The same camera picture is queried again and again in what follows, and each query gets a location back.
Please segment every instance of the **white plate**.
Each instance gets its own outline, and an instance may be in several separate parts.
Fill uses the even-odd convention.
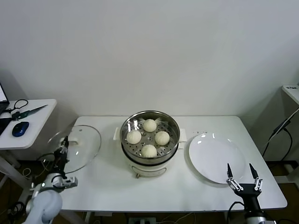
[[[189,145],[189,156],[197,171],[216,183],[226,183],[228,163],[235,180],[240,180],[245,172],[246,162],[239,148],[219,134],[196,136]]]

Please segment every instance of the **glass lid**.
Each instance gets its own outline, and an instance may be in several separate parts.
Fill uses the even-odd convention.
[[[56,133],[48,141],[48,152],[54,152],[66,136],[69,140],[69,162],[66,163],[64,172],[70,174],[85,167],[98,154],[101,146],[101,135],[97,129],[88,125],[68,127]]]

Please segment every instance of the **white wall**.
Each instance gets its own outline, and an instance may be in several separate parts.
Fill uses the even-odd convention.
[[[58,100],[60,125],[145,109],[239,115],[264,142],[278,124],[256,121],[272,102],[280,123],[277,91],[299,81],[298,8],[295,0],[2,0],[0,64],[28,98]]]

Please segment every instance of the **blue computer mouse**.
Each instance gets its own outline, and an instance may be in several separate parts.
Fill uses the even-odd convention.
[[[29,122],[27,122],[27,121],[22,121],[22,122],[16,124],[13,128],[13,133],[12,133],[13,136],[14,137],[22,136],[28,127],[29,127]]]

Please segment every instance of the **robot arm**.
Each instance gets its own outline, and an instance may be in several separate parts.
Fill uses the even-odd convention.
[[[54,152],[55,160],[50,173],[43,183],[32,189],[34,192],[26,206],[28,216],[24,224],[52,223],[62,208],[62,198],[59,193],[78,185],[76,177],[65,176],[64,167],[68,162],[68,145],[68,137],[65,137]]]
[[[257,197],[262,192],[263,180],[258,177],[257,171],[249,164],[254,183],[238,183],[228,164],[227,183],[236,195],[244,202],[245,219],[248,224],[275,224],[275,221],[266,221],[265,214],[261,210]]]

